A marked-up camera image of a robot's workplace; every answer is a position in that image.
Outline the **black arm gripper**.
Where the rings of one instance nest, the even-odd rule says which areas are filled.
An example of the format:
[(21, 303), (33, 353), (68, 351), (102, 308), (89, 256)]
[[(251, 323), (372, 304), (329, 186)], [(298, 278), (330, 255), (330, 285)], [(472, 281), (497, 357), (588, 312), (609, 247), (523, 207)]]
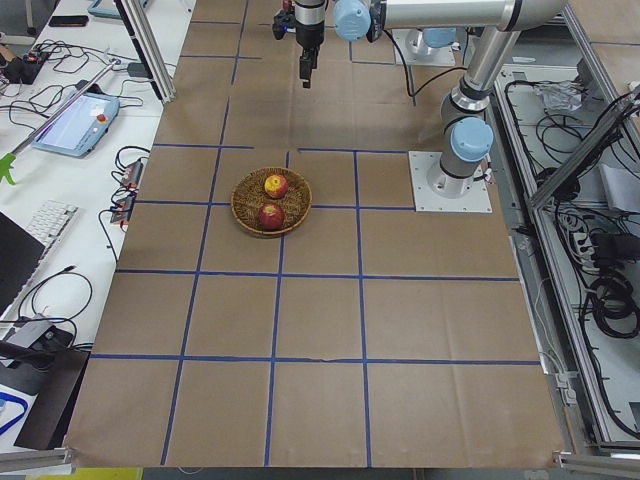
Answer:
[(317, 69), (320, 45), (324, 41), (325, 2), (296, 0), (294, 2), (296, 41), (304, 48), (299, 58), (299, 78), (304, 89), (310, 88), (311, 75)]

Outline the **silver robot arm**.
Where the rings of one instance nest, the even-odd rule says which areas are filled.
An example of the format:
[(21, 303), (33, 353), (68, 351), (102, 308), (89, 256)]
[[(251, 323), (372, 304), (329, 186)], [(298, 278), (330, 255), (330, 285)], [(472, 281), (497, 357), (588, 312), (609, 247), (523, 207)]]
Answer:
[(493, 144), (493, 130), (482, 115), (507, 54), (521, 32), (544, 24), (565, 5), (556, 0), (338, 1), (333, 19), (336, 33), (346, 41), (366, 35), (375, 41), (387, 27), (483, 29), (464, 75), (443, 99), (443, 149), (427, 173), (435, 194), (457, 199), (468, 193)]

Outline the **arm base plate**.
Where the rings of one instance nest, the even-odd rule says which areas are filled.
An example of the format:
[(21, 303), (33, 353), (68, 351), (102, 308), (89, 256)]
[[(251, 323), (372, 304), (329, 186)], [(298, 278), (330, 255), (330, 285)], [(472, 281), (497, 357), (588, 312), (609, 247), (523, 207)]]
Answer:
[(487, 182), (481, 167), (478, 166), (469, 178), (456, 179), (441, 169), (440, 157), (440, 152), (433, 151), (408, 153), (415, 211), (492, 213)]
[(393, 29), (399, 50), (394, 51), (395, 63), (407, 65), (452, 67), (455, 58), (452, 45), (456, 42), (455, 27)]

